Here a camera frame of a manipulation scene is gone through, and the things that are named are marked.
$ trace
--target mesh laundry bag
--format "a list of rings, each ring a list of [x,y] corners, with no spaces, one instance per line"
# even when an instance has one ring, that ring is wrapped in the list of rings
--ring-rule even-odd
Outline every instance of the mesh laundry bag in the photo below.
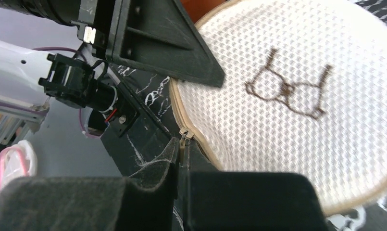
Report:
[[[381,21],[345,0],[230,0],[197,26],[225,83],[173,79],[171,98],[215,166],[302,174],[327,215],[387,192]]]

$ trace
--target brown bra drawing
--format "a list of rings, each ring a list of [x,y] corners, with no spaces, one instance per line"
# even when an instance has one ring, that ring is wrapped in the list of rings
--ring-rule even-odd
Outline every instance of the brown bra drawing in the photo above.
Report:
[[[295,82],[286,79],[272,69],[277,49],[272,49],[267,64],[252,81],[246,82],[246,92],[266,102],[280,102],[299,115],[319,119],[325,114],[321,108],[325,82],[332,67],[326,65],[317,84]]]

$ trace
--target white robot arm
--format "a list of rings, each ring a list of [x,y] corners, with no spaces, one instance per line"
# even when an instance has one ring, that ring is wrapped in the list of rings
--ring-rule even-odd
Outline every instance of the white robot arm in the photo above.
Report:
[[[35,91],[44,92],[38,82],[49,75],[52,66],[49,54],[0,41],[0,76],[13,77]]]

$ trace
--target zipper pull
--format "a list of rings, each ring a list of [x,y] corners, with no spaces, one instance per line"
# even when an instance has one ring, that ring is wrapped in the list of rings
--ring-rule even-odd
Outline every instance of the zipper pull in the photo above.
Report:
[[[191,130],[189,130],[187,128],[181,128],[179,131],[179,134],[182,135],[183,140],[190,140],[195,135],[195,134],[193,134],[193,132]]]
[[[187,128],[181,128],[179,134],[182,135],[182,138],[179,141],[179,156],[183,160],[183,154],[185,153],[186,140],[193,138],[195,134]]]

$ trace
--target screw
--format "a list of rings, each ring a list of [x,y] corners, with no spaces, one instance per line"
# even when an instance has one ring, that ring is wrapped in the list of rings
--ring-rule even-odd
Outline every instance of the screw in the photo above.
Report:
[[[125,117],[125,116],[122,116],[122,117],[120,117],[119,119],[118,119],[118,122],[120,122],[120,124],[123,124],[123,123],[125,123],[127,121],[127,117]]]
[[[132,55],[132,49],[131,48],[127,50],[127,55],[128,55],[128,57],[130,57]]]
[[[139,13],[141,13],[141,7],[137,6],[137,7],[135,8],[135,14],[136,14],[136,15],[139,15]]]

